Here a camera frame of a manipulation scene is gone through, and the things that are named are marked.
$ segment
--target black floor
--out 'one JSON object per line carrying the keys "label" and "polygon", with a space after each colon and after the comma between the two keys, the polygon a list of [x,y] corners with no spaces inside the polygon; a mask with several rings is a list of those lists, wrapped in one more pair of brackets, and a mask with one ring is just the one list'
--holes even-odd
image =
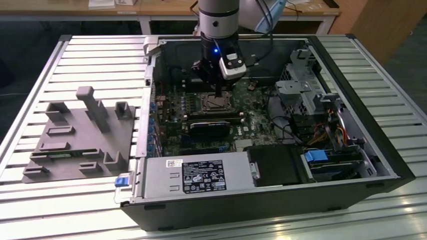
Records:
{"label": "black floor", "polygon": [[[159,33],[169,25],[159,24]],[[0,140],[8,132],[40,71],[63,34],[132,35],[140,34],[137,22],[0,22]],[[420,108],[427,112],[427,18],[384,66]]]}

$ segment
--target gray plastic mount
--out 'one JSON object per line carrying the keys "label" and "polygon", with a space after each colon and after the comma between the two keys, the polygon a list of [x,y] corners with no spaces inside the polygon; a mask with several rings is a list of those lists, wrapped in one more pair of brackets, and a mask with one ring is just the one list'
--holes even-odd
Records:
{"label": "gray plastic mount", "polygon": [[48,122],[23,172],[24,183],[116,176],[128,171],[133,106],[104,107],[93,88],[81,86],[76,97],[87,109],[51,102]]}

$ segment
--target gray post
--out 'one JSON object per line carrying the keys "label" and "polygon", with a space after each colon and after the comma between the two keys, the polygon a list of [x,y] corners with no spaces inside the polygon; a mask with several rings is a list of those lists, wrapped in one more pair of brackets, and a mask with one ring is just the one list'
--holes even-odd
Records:
{"label": "gray post", "polygon": [[105,113],[103,109],[100,109],[100,106],[93,98],[93,88],[91,86],[80,86],[77,88],[75,96],[84,102],[88,113],[95,120],[100,132],[108,133],[111,129],[107,123]]}

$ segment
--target blue latch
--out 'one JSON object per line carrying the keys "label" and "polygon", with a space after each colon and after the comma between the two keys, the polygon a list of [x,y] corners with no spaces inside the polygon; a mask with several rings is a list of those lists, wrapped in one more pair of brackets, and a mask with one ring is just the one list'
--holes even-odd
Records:
{"label": "blue latch", "polygon": [[117,178],[115,179],[113,185],[115,185],[116,188],[129,186],[129,177],[128,177],[128,176],[125,176],[125,177],[117,177]]}
{"label": "blue latch", "polygon": [[304,157],[307,162],[328,160],[328,156],[324,150],[309,150],[304,153]]}

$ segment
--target power supply label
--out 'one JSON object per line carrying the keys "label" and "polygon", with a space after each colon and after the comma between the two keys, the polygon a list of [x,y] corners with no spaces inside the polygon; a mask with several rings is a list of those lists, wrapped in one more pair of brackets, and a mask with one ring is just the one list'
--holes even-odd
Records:
{"label": "power supply label", "polygon": [[185,194],[227,190],[223,160],[183,162],[181,182]]}

